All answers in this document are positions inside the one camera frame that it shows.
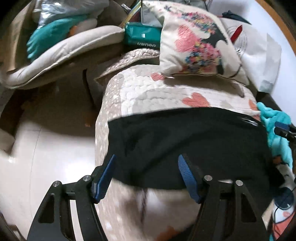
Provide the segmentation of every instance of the teal package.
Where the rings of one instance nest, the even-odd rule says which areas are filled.
[[[161,28],[146,26],[138,22],[125,26],[124,43],[139,47],[160,48]]]

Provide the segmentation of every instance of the pillow with heart print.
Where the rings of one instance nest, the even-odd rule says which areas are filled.
[[[221,21],[204,9],[168,1],[143,1],[163,25],[160,68],[174,74],[218,75],[249,80]]]

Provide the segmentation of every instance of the floor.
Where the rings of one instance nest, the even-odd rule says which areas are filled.
[[[11,154],[0,152],[0,210],[27,238],[50,185],[76,182],[95,167],[95,129],[85,127],[89,107],[80,74],[40,93],[21,117]],[[71,203],[76,240],[83,240]]]

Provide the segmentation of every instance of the plastic bag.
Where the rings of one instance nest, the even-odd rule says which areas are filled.
[[[233,43],[248,78],[260,92],[271,93],[281,64],[281,46],[254,25],[220,18],[231,37],[239,26],[242,32]]]
[[[43,0],[38,28],[57,19],[96,12],[101,14],[109,0]]]

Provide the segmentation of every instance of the black fabric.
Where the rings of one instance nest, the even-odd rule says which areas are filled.
[[[109,122],[105,160],[117,156],[113,177],[125,184],[186,188],[177,163],[183,153],[204,175],[242,180],[262,212],[272,199],[269,173],[273,185],[283,182],[271,165],[266,129],[250,116],[220,108],[184,108]]]
[[[238,20],[238,21],[241,21],[241,22],[244,22],[244,23],[248,23],[250,24],[247,20],[245,20],[243,17],[233,13],[232,11],[228,11],[228,12],[224,12],[222,13],[222,17],[224,18],[230,18],[230,19],[234,19],[234,20]]]

